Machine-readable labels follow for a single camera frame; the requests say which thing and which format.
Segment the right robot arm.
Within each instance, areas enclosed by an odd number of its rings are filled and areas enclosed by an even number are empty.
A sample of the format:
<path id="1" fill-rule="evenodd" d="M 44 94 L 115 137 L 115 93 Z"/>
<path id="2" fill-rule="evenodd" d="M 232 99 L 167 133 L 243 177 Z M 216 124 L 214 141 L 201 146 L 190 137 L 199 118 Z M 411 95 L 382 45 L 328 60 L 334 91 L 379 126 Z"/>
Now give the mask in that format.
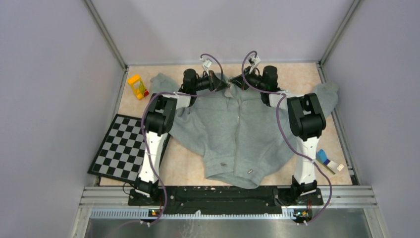
<path id="1" fill-rule="evenodd" d="M 272 65 L 265 66 L 263 71 L 248 66 L 241 75 L 229 81 L 242 90 L 256 88 L 261 93 L 262 102 L 269 107 L 277 110 L 281 106 L 286 107 L 291 132 L 297 138 L 297 148 L 292 149 L 297 155 L 296 169 L 286 197 L 296 204 L 304 204 L 317 190 L 316 149 L 326 128 L 326 119 L 317 95 L 292 96 L 280 89 L 277 68 Z"/>

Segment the grey zip-up jacket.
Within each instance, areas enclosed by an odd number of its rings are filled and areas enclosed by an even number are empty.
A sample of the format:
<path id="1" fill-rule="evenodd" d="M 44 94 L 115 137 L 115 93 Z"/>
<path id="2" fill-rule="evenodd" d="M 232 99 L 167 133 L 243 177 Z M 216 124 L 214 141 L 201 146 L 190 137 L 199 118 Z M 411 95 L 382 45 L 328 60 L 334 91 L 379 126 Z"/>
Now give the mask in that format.
<path id="1" fill-rule="evenodd" d="M 201 155 L 207 179 L 245 189 L 257 188 L 297 148 L 286 107 L 269 107 L 258 91 L 234 85 L 178 109 L 170 135 Z"/>

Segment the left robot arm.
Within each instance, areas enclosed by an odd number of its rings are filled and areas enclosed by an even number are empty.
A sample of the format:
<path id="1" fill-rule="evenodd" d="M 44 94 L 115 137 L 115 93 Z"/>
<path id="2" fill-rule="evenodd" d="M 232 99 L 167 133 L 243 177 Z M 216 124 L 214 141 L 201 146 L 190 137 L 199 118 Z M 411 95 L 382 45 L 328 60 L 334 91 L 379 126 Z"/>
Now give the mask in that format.
<path id="1" fill-rule="evenodd" d="M 205 70 L 199 76 L 189 68 L 183 72 L 183 83 L 177 92 L 154 93 L 141 120 L 141 133 L 145 145 L 145 157 L 137 175 L 134 191 L 147 205 L 158 201 L 159 173 L 155 166 L 160 165 L 163 147 L 172 129 L 175 112 L 194 104 L 197 97 L 226 89 L 228 84 L 224 72 L 220 76 L 212 70 Z"/>

